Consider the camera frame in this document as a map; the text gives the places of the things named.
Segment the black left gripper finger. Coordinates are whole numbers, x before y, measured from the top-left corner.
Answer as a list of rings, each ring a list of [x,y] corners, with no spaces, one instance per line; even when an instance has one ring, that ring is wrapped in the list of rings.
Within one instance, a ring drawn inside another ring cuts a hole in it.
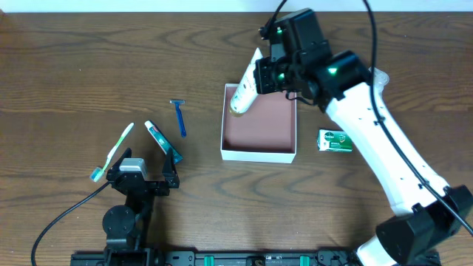
[[[122,162],[127,159],[127,158],[130,158],[132,156],[132,149],[131,148],[127,148],[123,153],[122,155],[119,157],[119,159],[112,165],[112,167],[109,169],[109,173],[110,174],[116,174],[116,173],[119,173],[119,172],[123,172],[123,170],[120,169],[120,166],[122,164]]]
[[[166,160],[163,165],[162,175],[165,181],[178,181],[177,170],[174,163],[174,152],[169,148],[166,153]]]

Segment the green white toothpaste tube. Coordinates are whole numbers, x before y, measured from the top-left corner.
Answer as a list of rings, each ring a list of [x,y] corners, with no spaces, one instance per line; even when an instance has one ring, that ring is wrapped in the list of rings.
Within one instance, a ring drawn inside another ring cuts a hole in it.
[[[147,131],[153,137],[155,142],[161,148],[161,150],[168,154],[169,151],[172,151],[174,163],[177,164],[183,160],[183,156],[176,150],[176,148],[169,142],[165,135],[160,131],[155,123],[151,120],[147,120],[144,123]]]

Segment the white Pantene tube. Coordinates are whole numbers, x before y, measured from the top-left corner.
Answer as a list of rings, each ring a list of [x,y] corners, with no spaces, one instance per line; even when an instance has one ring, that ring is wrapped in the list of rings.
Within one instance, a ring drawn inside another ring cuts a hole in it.
[[[236,117],[243,116],[258,96],[253,72],[256,69],[256,61],[262,58],[263,55],[260,48],[256,48],[235,93],[231,97],[229,111]]]

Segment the blue disposable razor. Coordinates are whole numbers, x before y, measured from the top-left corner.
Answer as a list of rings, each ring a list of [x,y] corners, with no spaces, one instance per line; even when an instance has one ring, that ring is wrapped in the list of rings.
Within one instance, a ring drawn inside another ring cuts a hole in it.
[[[186,128],[185,128],[183,115],[182,115],[182,111],[180,109],[180,106],[183,105],[185,103],[185,101],[180,100],[180,99],[171,99],[170,103],[174,105],[178,125],[179,125],[179,128],[180,128],[180,134],[181,134],[181,137],[184,138],[184,137],[187,136],[187,133],[186,133]]]

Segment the green Dettol soap box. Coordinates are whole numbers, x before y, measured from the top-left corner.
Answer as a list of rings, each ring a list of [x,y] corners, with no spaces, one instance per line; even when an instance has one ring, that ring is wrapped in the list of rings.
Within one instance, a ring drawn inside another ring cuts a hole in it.
[[[353,142],[346,132],[329,129],[319,129],[317,146],[319,151],[351,152],[353,150]]]

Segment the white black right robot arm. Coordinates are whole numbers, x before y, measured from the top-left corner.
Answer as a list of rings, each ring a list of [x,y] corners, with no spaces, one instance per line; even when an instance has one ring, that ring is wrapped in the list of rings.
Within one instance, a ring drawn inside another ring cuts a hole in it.
[[[347,133],[378,178],[394,216],[355,252],[361,265],[411,265],[466,226],[472,193],[428,166],[387,110],[373,73],[351,51],[297,51],[256,60],[260,94],[302,91]]]

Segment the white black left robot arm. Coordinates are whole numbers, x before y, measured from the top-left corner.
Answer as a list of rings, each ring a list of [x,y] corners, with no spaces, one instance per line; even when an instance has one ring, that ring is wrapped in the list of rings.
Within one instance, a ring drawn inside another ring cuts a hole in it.
[[[107,171],[111,187],[126,196],[122,205],[110,208],[103,217],[106,233],[105,265],[163,265],[160,252],[146,246],[156,197],[168,196],[180,186],[173,151],[166,154],[163,180],[148,181],[146,164],[133,158],[128,148]]]

